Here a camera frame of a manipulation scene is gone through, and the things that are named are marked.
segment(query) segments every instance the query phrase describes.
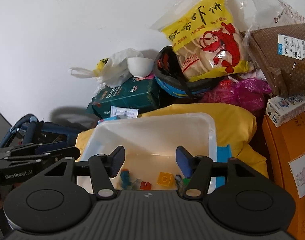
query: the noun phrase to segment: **orange lego brick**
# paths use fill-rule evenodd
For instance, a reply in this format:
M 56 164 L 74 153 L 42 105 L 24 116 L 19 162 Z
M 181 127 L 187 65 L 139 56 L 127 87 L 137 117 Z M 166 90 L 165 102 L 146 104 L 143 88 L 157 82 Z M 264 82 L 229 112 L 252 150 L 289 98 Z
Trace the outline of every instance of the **orange lego brick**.
M 171 173 L 160 172 L 157 184 L 165 187 L 171 187 L 174 183 L 174 176 Z
M 142 181 L 140 185 L 142 190 L 151 190 L 151 184 L 149 182 Z

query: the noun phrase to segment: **snack bag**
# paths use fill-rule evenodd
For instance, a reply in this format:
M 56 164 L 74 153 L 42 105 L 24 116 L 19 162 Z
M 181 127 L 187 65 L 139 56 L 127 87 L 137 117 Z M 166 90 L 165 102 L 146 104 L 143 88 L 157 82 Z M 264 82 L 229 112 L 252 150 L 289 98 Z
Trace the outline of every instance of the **snack bag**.
M 226 0 L 179 0 L 151 28 L 172 42 L 190 82 L 250 70 Z

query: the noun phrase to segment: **white wall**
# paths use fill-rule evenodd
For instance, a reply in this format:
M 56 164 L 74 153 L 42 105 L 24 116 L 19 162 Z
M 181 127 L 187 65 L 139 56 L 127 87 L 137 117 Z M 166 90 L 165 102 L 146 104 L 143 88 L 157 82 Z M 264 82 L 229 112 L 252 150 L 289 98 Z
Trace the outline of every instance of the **white wall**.
M 55 109 L 82 111 L 96 82 L 73 78 L 68 69 L 93 69 L 129 47 L 153 58 L 169 43 L 148 27 L 172 1 L 0 0 L 0 112 L 14 124 L 27 113 L 49 120 Z M 228 6 L 242 29 L 240 1 L 228 0 Z M 305 0 L 285 1 L 305 15 Z

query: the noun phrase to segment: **red lego brick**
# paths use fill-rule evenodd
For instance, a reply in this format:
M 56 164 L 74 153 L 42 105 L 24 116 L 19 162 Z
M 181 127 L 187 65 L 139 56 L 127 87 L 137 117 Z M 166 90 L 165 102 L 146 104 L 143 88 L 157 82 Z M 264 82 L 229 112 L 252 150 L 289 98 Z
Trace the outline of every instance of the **red lego brick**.
M 151 190 L 151 184 L 149 182 L 142 181 L 140 185 L 142 190 Z

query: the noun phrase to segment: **orange cardboard box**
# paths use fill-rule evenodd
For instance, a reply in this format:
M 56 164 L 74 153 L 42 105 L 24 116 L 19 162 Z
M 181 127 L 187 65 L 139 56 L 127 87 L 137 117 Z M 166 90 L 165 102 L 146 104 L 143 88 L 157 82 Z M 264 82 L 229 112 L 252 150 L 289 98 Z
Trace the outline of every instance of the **orange cardboard box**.
M 305 240 L 305 196 L 299 198 L 289 162 L 305 153 L 305 111 L 289 122 L 276 127 L 268 116 L 262 123 L 275 183 L 288 191 L 296 202 L 296 212 L 288 233 Z

